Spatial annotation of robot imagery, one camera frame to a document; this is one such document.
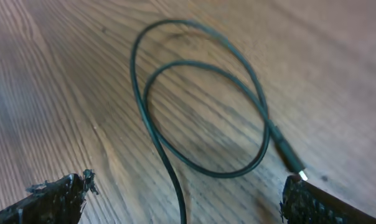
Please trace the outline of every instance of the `cable connector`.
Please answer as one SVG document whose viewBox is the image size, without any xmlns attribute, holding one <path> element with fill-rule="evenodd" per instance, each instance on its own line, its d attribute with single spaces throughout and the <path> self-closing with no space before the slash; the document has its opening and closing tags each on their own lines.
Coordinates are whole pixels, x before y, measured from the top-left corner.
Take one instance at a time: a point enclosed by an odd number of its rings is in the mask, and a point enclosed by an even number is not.
<svg viewBox="0 0 376 224">
<path fill-rule="evenodd" d="M 290 146 L 289 142 L 285 139 L 280 129 L 270 120 L 268 120 L 268 124 L 271 137 L 275 142 L 277 150 L 279 150 L 280 154 L 283 156 L 286 166 L 295 174 L 300 175 L 303 180 L 308 180 L 307 175 L 304 173 L 305 166 Z"/>
</svg>

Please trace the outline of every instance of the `dark spot on wood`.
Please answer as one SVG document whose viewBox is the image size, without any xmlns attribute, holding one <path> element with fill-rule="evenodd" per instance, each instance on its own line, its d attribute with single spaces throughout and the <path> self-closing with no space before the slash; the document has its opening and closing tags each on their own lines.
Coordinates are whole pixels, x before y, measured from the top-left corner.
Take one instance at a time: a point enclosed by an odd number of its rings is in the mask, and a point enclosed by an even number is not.
<svg viewBox="0 0 376 224">
<path fill-rule="evenodd" d="M 323 176 L 321 177 L 321 180 L 327 182 L 327 176 L 326 176 L 326 175 L 323 175 Z"/>
</svg>

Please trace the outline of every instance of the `silver tip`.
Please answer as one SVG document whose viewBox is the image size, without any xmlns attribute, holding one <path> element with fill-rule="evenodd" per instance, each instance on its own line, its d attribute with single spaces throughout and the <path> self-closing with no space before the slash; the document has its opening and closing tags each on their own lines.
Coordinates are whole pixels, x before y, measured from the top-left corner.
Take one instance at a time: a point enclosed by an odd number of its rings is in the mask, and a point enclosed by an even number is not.
<svg viewBox="0 0 376 224">
<path fill-rule="evenodd" d="M 300 175 L 300 177 L 301 177 L 304 181 L 307 181 L 307 180 L 308 180 L 306 173 L 304 173 L 304 170 L 300 171 L 300 172 L 299 172 L 299 175 Z"/>
</svg>

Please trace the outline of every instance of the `cable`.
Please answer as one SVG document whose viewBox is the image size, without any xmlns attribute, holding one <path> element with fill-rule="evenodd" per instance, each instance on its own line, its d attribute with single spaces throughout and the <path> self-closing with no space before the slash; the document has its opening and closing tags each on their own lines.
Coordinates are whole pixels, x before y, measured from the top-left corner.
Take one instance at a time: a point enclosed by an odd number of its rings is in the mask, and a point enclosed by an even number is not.
<svg viewBox="0 0 376 224">
<path fill-rule="evenodd" d="M 188 27 L 193 27 L 196 29 L 199 29 L 208 35 L 212 36 L 213 38 L 217 39 L 222 45 L 224 45 L 226 48 L 228 48 L 234 56 L 243 64 L 246 71 L 249 73 L 251 80 L 253 81 L 253 84 L 256 87 L 256 92 L 258 95 L 258 98 L 255 96 L 255 94 L 250 91 L 250 89 L 245 86 L 238 78 L 233 76 L 232 74 L 226 72 L 225 70 L 222 70 L 221 68 L 218 68 L 214 65 L 210 65 L 204 62 L 199 62 L 195 60 L 176 60 L 170 63 L 167 63 L 160 68 L 156 69 L 152 75 L 148 78 L 145 87 L 144 87 L 144 94 L 143 97 L 141 97 L 141 93 L 138 87 L 137 82 L 137 74 L 136 74 L 136 55 L 137 50 L 140 41 L 145 36 L 145 34 L 150 31 L 151 29 L 161 26 L 163 24 L 183 24 Z M 211 70 L 213 72 L 217 72 L 220 75 L 223 75 L 225 78 L 228 78 L 234 84 L 236 84 L 243 92 L 246 94 L 251 102 L 257 107 L 257 110 L 260 114 L 260 116 L 264 119 L 265 126 L 264 126 L 264 133 L 263 133 L 263 142 L 260 146 L 260 150 L 258 151 L 258 154 L 256 157 L 244 168 L 241 168 L 239 170 L 233 171 L 233 172 L 214 172 L 208 169 L 205 169 L 196 163 L 192 162 L 190 159 L 188 159 L 186 156 L 181 154 L 175 147 L 173 147 L 169 141 L 159 132 L 155 124 L 153 123 L 152 117 L 148 111 L 148 94 L 151 89 L 151 85 L 155 81 L 156 77 L 160 75 L 163 71 L 172 68 L 172 67 L 178 67 L 181 65 L 188 65 L 193 66 L 197 68 L 202 68 L 205 70 Z M 195 21 L 190 20 L 181 20 L 181 19 L 166 19 L 162 21 L 155 22 L 149 26 L 147 26 L 144 30 L 142 30 L 134 44 L 133 48 L 131 50 L 131 58 L 130 58 L 130 75 L 131 75 L 131 84 L 133 86 L 134 95 L 137 101 L 139 112 L 142 116 L 142 119 L 144 121 L 145 127 L 148 130 L 148 133 L 155 145 L 155 148 L 157 149 L 157 152 L 159 153 L 159 156 L 162 159 L 162 162 L 169 173 L 169 176 L 171 178 L 171 181 L 173 183 L 173 186 L 176 190 L 177 199 L 179 202 L 179 208 L 180 208 L 180 217 L 181 217 L 181 223 L 185 224 L 187 223 L 187 214 L 186 214 L 186 206 L 184 201 L 184 196 L 182 194 L 181 186 L 178 181 L 177 175 L 174 172 L 174 169 L 171 166 L 171 163 L 169 159 L 167 158 L 167 155 L 161 145 L 165 145 L 175 156 L 177 156 L 182 162 L 187 164 L 189 167 L 195 169 L 196 171 L 216 178 L 234 178 L 239 177 L 241 175 L 247 174 L 248 172 L 252 171 L 256 166 L 259 165 L 261 160 L 263 159 L 268 143 L 270 142 L 270 137 L 273 138 L 276 147 L 281 151 L 281 153 L 285 156 L 286 160 L 288 161 L 288 166 L 290 169 L 299 174 L 304 180 L 307 180 L 307 177 L 305 176 L 305 173 L 303 172 L 304 166 L 303 163 L 300 161 L 299 157 L 294 153 L 293 149 L 285 140 L 280 130 L 273 124 L 273 122 L 268 119 L 268 107 L 266 103 L 266 99 L 263 93 L 263 90 L 261 88 L 260 82 L 258 81 L 256 77 L 255 71 L 250 66 L 249 62 L 243 57 L 243 55 L 228 41 L 226 37 L 224 37 L 222 34 L 218 33 L 216 30 L 213 30 L 212 28 L 206 27 L 202 24 L 199 24 Z"/>
</svg>

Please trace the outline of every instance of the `wooden surface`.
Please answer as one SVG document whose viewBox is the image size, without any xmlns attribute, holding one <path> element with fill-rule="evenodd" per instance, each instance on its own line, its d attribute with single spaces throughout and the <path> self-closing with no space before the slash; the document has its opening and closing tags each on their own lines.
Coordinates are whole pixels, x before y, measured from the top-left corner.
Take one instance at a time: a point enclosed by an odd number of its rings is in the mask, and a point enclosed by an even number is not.
<svg viewBox="0 0 376 224">
<path fill-rule="evenodd" d="M 178 223 L 128 71 L 137 33 L 166 17 L 225 34 L 257 71 L 310 181 L 376 216 L 376 0 L 0 0 L 0 210 L 32 184 L 89 168 L 101 194 L 89 196 L 82 223 Z M 251 85 L 226 50 L 178 26 L 145 38 L 140 85 L 177 58 L 212 62 Z M 223 78 L 177 68 L 151 99 L 162 132 L 203 166 L 234 170 L 256 154 L 261 119 Z M 289 173 L 272 145 L 257 169 L 228 180 L 169 155 L 190 223 L 281 222 Z"/>
</svg>

